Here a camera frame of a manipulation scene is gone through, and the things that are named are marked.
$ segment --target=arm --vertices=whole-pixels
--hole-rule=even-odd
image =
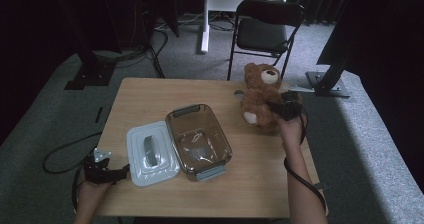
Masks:
[[[89,224],[94,216],[97,206],[103,199],[107,189],[112,183],[94,184],[84,182],[81,184],[78,195],[78,209],[74,224]]]
[[[300,117],[290,121],[276,117],[276,120],[280,126],[289,167],[307,182],[312,183],[300,149],[303,128]],[[287,173],[287,184],[292,223],[327,223],[321,202],[311,190],[289,173]]]

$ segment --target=teddy bear face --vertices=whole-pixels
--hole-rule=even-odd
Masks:
[[[281,85],[280,72],[268,64],[249,63],[244,67],[244,73],[247,88],[263,88],[271,85],[278,89]]]

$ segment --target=desk leg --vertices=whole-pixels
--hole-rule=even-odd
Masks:
[[[205,0],[205,7],[203,12],[203,35],[202,35],[202,53],[207,53],[209,48],[209,7],[208,7],[208,0]]]

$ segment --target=chair seat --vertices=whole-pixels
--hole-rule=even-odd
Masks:
[[[284,53],[288,48],[286,28],[255,19],[242,19],[237,34],[237,46],[247,50]]]

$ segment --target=container lid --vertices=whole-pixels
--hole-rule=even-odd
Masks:
[[[209,106],[197,104],[180,108],[167,115],[166,123],[184,172],[199,180],[223,171],[232,151]]]
[[[129,130],[127,150],[131,179],[137,186],[167,180],[180,171],[165,121]]]

